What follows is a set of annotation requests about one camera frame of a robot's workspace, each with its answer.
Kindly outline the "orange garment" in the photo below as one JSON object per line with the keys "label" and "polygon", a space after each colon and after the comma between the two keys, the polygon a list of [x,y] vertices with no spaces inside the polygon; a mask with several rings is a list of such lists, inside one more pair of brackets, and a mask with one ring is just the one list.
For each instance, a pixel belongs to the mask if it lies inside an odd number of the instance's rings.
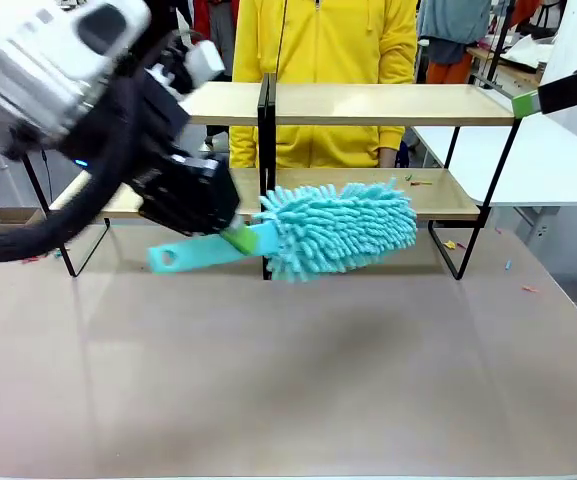
{"label": "orange garment", "polygon": [[454,64],[430,62],[426,72],[427,84],[465,84],[471,72],[472,55],[466,51]]}

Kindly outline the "teal chenille duster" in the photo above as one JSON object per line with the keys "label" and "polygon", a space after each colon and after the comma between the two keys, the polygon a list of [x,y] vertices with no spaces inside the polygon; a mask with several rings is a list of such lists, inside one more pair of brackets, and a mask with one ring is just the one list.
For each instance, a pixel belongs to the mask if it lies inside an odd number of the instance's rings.
{"label": "teal chenille duster", "polygon": [[219,232],[149,248],[151,270],[188,272],[262,257],[272,279],[307,282],[378,263],[416,242],[417,213],[393,181],[276,187],[260,201],[263,210],[248,225],[258,236],[254,254],[241,254]]}

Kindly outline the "wooden workbench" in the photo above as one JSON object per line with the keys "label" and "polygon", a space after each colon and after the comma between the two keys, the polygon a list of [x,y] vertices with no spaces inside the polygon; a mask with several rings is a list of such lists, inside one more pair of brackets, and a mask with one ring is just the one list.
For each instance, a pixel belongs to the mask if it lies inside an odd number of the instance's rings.
{"label": "wooden workbench", "polygon": [[[482,64],[485,70],[492,67],[493,52],[479,47],[469,47],[467,51]],[[533,87],[538,87],[541,81],[541,73],[538,73],[536,69],[504,58],[499,59],[495,71],[504,73],[519,83]]]}

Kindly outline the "cardboard box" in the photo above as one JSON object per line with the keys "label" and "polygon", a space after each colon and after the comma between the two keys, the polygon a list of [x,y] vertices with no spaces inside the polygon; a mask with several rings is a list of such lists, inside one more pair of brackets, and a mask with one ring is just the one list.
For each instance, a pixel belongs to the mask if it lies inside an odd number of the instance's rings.
{"label": "cardboard box", "polygon": [[42,209],[35,207],[0,207],[0,233],[22,228],[45,219]]}

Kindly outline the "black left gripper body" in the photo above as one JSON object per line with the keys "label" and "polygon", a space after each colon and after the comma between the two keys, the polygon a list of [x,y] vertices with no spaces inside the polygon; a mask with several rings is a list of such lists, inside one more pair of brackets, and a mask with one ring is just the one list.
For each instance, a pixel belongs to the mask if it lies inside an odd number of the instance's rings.
{"label": "black left gripper body", "polygon": [[240,204],[228,161],[215,156],[155,156],[130,187],[142,198],[142,217],[184,235],[221,232]]}

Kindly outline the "yellow hoodie person torso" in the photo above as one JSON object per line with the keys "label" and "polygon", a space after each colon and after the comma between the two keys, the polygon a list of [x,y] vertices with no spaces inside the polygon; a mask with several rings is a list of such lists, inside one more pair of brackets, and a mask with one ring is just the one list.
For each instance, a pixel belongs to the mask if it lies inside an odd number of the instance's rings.
{"label": "yellow hoodie person torso", "polygon": [[[233,79],[257,83],[408,84],[416,0],[239,0]],[[280,168],[379,167],[400,126],[280,126]]]}

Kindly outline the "black metal pole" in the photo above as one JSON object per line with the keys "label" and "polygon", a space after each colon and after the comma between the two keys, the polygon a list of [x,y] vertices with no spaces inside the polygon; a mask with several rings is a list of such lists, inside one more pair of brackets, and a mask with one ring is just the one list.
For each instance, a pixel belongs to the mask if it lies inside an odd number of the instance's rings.
{"label": "black metal pole", "polygon": [[497,43],[495,46],[492,61],[487,71],[486,79],[488,82],[492,83],[494,81],[495,73],[499,64],[502,50],[504,48],[505,39],[510,28],[511,18],[515,10],[516,0],[503,0],[503,5],[505,6],[505,12],[503,16],[503,23],[501,24],[501,30],[498,35]]}

